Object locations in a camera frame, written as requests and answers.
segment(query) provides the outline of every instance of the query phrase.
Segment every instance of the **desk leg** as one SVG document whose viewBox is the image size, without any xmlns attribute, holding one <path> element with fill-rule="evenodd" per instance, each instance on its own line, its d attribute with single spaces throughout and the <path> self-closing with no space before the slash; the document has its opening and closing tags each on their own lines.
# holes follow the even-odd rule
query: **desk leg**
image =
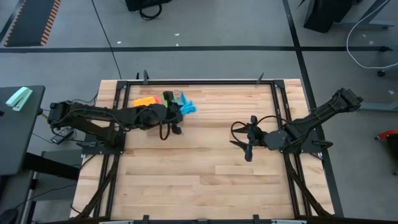
<svg viewBox="0 0 398 224">
<path fill-rule="evenodd" d="M 376 0 L 373 5 L 363 14 L 363 16 L 360 18 L 363 19 L 366 16 L 368 16 L 370 13 L 374 12 L 378 7 L 380 7 L 382 4 L 384 4 L 386 2 L 386 0 Z M 365 19 L 364 21 L 362 21 L 362 23 L 360 25 L 358 25 L 358 27 L 361 28 L 372 28 L 372 27 L 380 27 L 380 28 L 388 28 L 388 27 L 394 27 L 394 23 L 393 22 L 389 22 L 389 21 L 374 21 L 373 19 L 379 14 L 379 12 L 381 10 L 383 10 L 383 8 L 388 5 L 388 3 L 386 3 L 385 5 L 383 5 L 383 7 L 381 7 L 379 10 L 377 10 L 377 12 L 375 12 L 374 14 L 372 14 L 371 16 L 369 16 L 367 19 Z M 336 23 L 335 25 L 339 25 L 339 26 L 355 26 L 357 22 L 339 22 Z"/>
<path fill-rule="evenodd" d="M 78 180 L 80 172 L 76 167 L 55 162 L 29 152 L 25 154 L 24 168 L 71 180 Z"/>
</svg>

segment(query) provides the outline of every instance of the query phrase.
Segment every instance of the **blue object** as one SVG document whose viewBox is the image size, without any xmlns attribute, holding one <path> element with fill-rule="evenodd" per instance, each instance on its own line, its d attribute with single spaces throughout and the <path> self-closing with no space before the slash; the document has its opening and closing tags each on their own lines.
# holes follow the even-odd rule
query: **blue object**
<svg viewBox="0 0 398 224">
<path fill-rule="evenodd" d="M 188 101 L 183 91 L 181 91 L 180 93 L 180 100 L 178 103 L 179 105 L 182 105 L 180 111 L 181 114 L 183 115 L 194 113 L 197 111 L 197 107 L 193 104 L 193 101 L 192 100 Z"/>
<path fill-rule="evenodd" d="M 193 104 L 193 101 L 189 101 L 186 105 L 183 105 L 181 108 L 181 114 L 186 115 L 190 113 L 194 113 L 197 111 L 197 107 Z"/>
<path fill-rule="evenodd" d="M 184 95 L 184 92 L 183 91 L 181 91 L 181 93 L 180 93 L 180 100 L 179 100 L 179 105 L 186 105 L 187 103 L 188 103 L 188 100 L 187 100 L 187 98 L 185 97 L 185 95 Z"/>
</svg>

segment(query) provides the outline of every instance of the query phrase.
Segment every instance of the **red object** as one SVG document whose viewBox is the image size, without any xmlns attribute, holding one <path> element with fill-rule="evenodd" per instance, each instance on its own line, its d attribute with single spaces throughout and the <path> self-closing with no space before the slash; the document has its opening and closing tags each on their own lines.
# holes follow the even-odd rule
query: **red object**
<svg viewBox="0 0 398 224">
<path fill-rule="evenodd" d="M 381 134 L 378 134 L 376 136 L 376 139 L 385 139 L 387 138 L 390 134 L 396 134 L 398 133 L 398 129 L 391 129 L 389 131 L 383 132 Z"/>
</svg>

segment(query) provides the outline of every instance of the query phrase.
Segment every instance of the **white cable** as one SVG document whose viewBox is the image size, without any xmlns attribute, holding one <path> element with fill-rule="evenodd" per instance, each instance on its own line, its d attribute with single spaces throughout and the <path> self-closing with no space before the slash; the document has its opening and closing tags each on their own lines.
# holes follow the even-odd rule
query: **white cable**
<svg viewBox="0 0 398 224">
<path fill-rule="evenodd" d="M 351 33 L 354 31 L 355 27 L 357 27 L 362 21 L 364 21 L 365 19 L 367 19 L 369 16 L 371 16 L 371 15 L 373 15 L 375 12 L 377 12 L 381 7 L 383 7 L 383 6 L 384 6 L 385 4 L 387 4 L 389 1 L 390 1 L 390 0 L 386 0 L 386 1 L 385 1 L 383 4 L 381 4 L 375 11 L 373 11 L 372 13 L 370 13 L 369 15 L 367 15 L 365 18 L 363 18 L 363 19 L 361 19 L 360 21 L 358 21 L 358 22 L 354 25 L 354 27 L 351 29 L 351 31 L 349 32 L 349 34 L 348 34 L 347 42 L 346 42 L 347 52 L 348 52 L 349 56 L 351 56 L 351 58 L 352 58 L 359 66 L 361 66 L 361 67 L 363 67 L 363 68 L 367 68 L 367 69 L 386 69 L 386 68 L 391 68 L 391 67 L 394 67 L 394 66 L 397 66 L 397 65 L 398 65 L 398 63 L 395 63 L 395 64 L 393 64 L 393 65 L 388 65 L 388 66 L 385 66 L 385 67 L 367 67 L 367 66 L 364 66 L 364 65 L 360 64 L 360 63 L 354 58 L 354 56 L 351 54 L 351 52 L 350 52 L 349 49 L 348 49 L 349 37 L 351 36 Z"/>
</svg>

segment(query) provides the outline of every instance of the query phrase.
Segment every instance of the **orange object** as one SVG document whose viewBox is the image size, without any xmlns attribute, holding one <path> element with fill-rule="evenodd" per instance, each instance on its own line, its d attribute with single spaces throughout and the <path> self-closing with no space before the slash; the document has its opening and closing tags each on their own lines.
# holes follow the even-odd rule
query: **orange object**
<svg viewBox="0 0 398 224">
<path fill-rule="evenodd" d="M 150 97 L 133 100 L 132 103 L 134 104 L 134 106 L 149 106 L 151 104 L 157 103 L 157 100 L 154 96 L 150 96 Z"/>
</svg>

